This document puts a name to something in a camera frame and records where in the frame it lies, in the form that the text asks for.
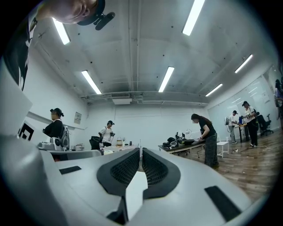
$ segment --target ceiling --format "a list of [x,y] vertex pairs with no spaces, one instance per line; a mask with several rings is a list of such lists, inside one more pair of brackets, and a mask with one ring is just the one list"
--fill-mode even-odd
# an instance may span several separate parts
[[220,83],[231,86],[252,65],[234,76],[243,60],[252,53],[255,63],[268,48],[256,21],[233,1],[206,0],[192,34],[184,35],[193,2],[107,0],[104,13],[116,17],[101,31],[92,24],[65,25],[71,42],[63,45],[46,19],[38,23],[32,46],[81,97],[99,98],[81,71],[88,70],[103,94],[152,94],[171,66],[165,92],[197,94],[198,102],[207,103],[203,95]]

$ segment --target wooden floor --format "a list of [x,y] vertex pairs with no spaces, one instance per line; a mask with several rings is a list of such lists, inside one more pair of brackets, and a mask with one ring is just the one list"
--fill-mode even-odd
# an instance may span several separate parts
[[[250,142],[229,145],[229,155],[218,156],[220,174],[242,188],[256,201],[273,187],[283,160],[283,133],[274,132],[268,136],[258,137],[258,147],[251,148]],[[232,154],[238,149],[240,153]],[[204,162],[204,151],[192,149],[188,156],[181,153],[180,157]]]

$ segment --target white shirt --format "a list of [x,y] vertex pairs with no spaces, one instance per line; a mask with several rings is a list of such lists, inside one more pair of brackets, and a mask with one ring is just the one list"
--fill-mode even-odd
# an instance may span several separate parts
[[235,118],[234,118],[234,115],[231,114],[229,116],[229,126],[235,126],[236,124],[232,123],[232,122],[236,122]]
[[[252,106],[249,106],[248,109],[245,109],[245,116],[251,115],[254,111],[255,111],[254,108]],[[248,123],[248,122],[250,122],[253,119],[255,119],[254,116],[250,117],[250,118],[245,118],[245,122]]]
[[111,140],[111,135],[110,133],[112,132],[112,129],[108,129],[107,127],[103,127],[100,131],[99,131],[101,134],[102,134],[102,142],[107,142],[107,143],[111,143],[112,140]]

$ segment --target black cap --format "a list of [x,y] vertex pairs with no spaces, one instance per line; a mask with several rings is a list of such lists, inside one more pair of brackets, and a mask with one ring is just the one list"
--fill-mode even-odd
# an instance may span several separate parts
[[81,26],[89,25],[95,22],[101,16],[101,14],[103,13],[105,9],[105,0],[97,0],[97,4],[98,5],[96,8],[96,12],[93,15],[87,17],[85,20],[80,21],[78,25],[81,25]]
[[59,109],[59,108],[51,109],[50,111],[56,112],[59,115],[59,117],[61,117],[61,116],[64,117],[64,114],[62,113],[61,109]]
[[242,104],[242,106],[244,106],[245,104],[249,104],[247,101],[244,101],[244,103]]

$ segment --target black jacket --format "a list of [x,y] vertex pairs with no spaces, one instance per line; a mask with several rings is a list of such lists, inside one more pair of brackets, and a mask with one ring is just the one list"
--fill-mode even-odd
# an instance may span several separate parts
[[56,137],[61,138],[63,135],[64,126],[61,120],[55,120],[51,124],[49,124],[43,132],[50,136],[50,137]]

